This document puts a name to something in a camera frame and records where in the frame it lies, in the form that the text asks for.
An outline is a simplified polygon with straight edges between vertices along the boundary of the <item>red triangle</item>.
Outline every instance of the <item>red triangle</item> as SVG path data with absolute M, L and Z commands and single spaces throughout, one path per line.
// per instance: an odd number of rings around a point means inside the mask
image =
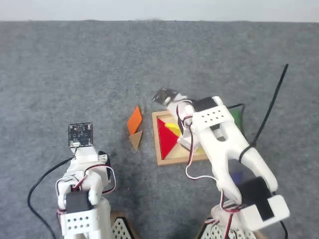
M 159 143 L 162 160 L 177 144 L 178 136 L 165 127 L 165 123 L 158 118 Z

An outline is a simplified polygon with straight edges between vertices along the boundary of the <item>white wall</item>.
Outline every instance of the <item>white wall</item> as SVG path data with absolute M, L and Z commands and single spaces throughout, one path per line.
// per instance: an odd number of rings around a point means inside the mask
M 0 20 L 319 22 L 319 0 L 0 0 Z

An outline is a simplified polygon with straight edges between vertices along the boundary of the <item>circuit board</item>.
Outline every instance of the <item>circuit board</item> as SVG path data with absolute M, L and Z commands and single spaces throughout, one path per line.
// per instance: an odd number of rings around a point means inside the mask
M 93 146 L 92 123 L 69 124 L 69 147 Z

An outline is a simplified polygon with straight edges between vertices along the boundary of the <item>black cable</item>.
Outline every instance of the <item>black cable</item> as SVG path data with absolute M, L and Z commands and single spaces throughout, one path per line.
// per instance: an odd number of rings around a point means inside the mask
M 246 105 L 243 104 L 243 103 L 239 103 L 239 104 L 236 104 L 236 105 L 233 105 L 233 106 L 228 106 L 227 108 L 228 109 L 233 109 L 233 108 L 236 108 L 236 107 L 239 107 L 241 106 L 241 110 L 240 110 L 240 115 L 239 115 L 239 120 L 240 120 L 240 124 L 239 124 L 239 127 L 240 127 L 240 131 L 241 133 L 243 134 L 243 136 L 246 138 L 246 134 L 245 134 L 245 130 L 244 130 L 244 111 L 245 111 L 245 108 L 246 108 Z
M 71 161 L 71 158 L 68 158 L 60 163 L 58 163 L 57 165 L 55 165 L 54 167 L 52 167 L 51 169 L 49 169 L 45 174 L 43 174 L 39 180 L 31 187 L 29 193 L 28 193 L 28 198 L 27 198 L 27 203 L 28 203 L 28 207 L 30 208 L 30 210 L 32 211 L 32 213 L 40 219 L 40 221 L 43 222 L 43 224 L 48 228 L 48 230 L 50 231 L 52 238 L 56 239 L 56 236 L 54 234 L 53 229 L 51 228 L 51 226 L 49 225 L 49 223 L 33 208 L 33 206 L 31 205 L 30 199 L 31 199 L 31 195 L 33 193 L 33 191 L 35 190 L 35 188 L 41 183 L 41 181 L 52 171 L 54 171 L 55 169 L 57 169 L 58 167 L 66 164 L 67 162 Z
M 283 227 L 284 231 L 285 231 L 285 239 L 288 239 L 288 230 L 286 225 L 284 224 L 283 221 L 280 221 L 281 226 Z
M 258 129 L 258 132 L 257 132 L 257 134 L 256 134 L 256 136 L 255 136 L 255 138 L 254 138 L 254 140 L 250 143 L 249 146 L 247 146 L 247 147 L 241 152 L 241 154 L 240 154 L 240 156 L 239 156 L 238 161 L 239 161 L 240 163 L 241 163 L 241 160 L 242 160 L 242 157 L 244 156 L 244 154 L 245 154 L 250 148 L 256 147 L 257 140 L 258 140 L 258 138 L 259 138 L 261 132 L 263 131 L 263 129 L 264 129 L 265 125 L 266 125 L 266 122 L 267 122 L 267 120 L 268 120 L 268 117 L 269 117 L 269 115 L 270 115 L 270 113 L 271 113 L 271 110 L 273 109 L 273 106 L 274 106 L 274 104 L 275 104 L 275 101 L 276 101 L 278 92 L 279 92 L 280 87 L 281 87 L 281 85 L 282 85 L 282 83 L 283 83 L 283 81 L 284 81 L 284 78 L 285 78 L 285 74 L 286 74 L 286 72 L 287 72 L 287 69 L 288 69 L 288 64 L 286 64 L 285 67 L 284 67 L 284 70 L 283 70 L 283 72 L 282 72 L 282 74 L 281 74 L 280 80 L 279 80 L 279 82 L 278 82 L 278 84 L 277 84 L 277 87 L 276 87 L 276 89 L 275 89 L 273 98 L 272 98 L 272 100 L 271 100 L 271 102 L 270 102 L 270 105 L 269 105 L 269 107 L 268 107 L 268 110 L 267 110 L 267 112 L 266 112 L 266 115 L 265 115 L 265 117 L 264 117 L 264 120 L 263 120 L 263 122 L 261 123 L 261 125 L 260 125 L 260 127 L 259 127 L 259 129 Z
M 278 82 L 278 84 L 277 84 L 277 87 L 276 87 L 276 89 L 275 89 L 275 93 L 274 93 L 274 95 L 273 95 L 273 98 L 272 98 L 272 100 L 271 100 L 271 102 L 270 102 L 270 105 L 269 105 L 269 107 L 268 107 L 268 110 L 267 110 L 267 112 L 266 112 L 265 118 L 264 118 L 262 124 L 260 125 L 259 130 L 258 130 L 258 132 L 257 132 L 257 134 L 256 134 L 256 136 L 255 136 L 255 138 L 254 138 L 254 140 L 253 140 L 253 143 L 255 143 L 255 144 L 256 144 L 256 142 L 257 142 L 257 140 L 258 140 L 258 138 L 259 138 L 261 132 L 263 131 L 263 129 L 264 129 L 264 127 L 265 127 L 265 124 L 266 124 L 266 122 L 267 122 L 267 119 L 268 119 L 268 117 L 269 117 L 269 115 L 270 115 L 271 110 L 273 109 L 273 106 L 274 106 L 274 104 L 275 104 L 275 101 L 276 101 L 278 92 L 279 92 L 280 87 L 281 87 L 281 85 L 282 85 L 282 83 L 283 83 L 283 81 L 284 81 L 284 78 L 285 78 L 285 74 L 286 74 L 286 72 L 287 72 L 287 69 L 288 69 L 288 64 L 286 64 L 285 67 L 284 67 L 284 70 L 283 70 L 283 72 L 282 72 L 282 74 L 281 74 L 280 80 L 279 80 L 279 82 Z

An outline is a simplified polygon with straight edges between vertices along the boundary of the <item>yellow triangle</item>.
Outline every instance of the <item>yellow triangle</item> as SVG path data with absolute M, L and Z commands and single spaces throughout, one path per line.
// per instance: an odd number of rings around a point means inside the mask
M 143 131 L 130 135 L 130 141 L 135 150 L 138 150 Z
M 180 133 L 178 125 L 174 123 L 166 123 L 165 127 L 168 128 L 170 131 L 172 131 L 176 136 L 180 137 L 181 133 Z

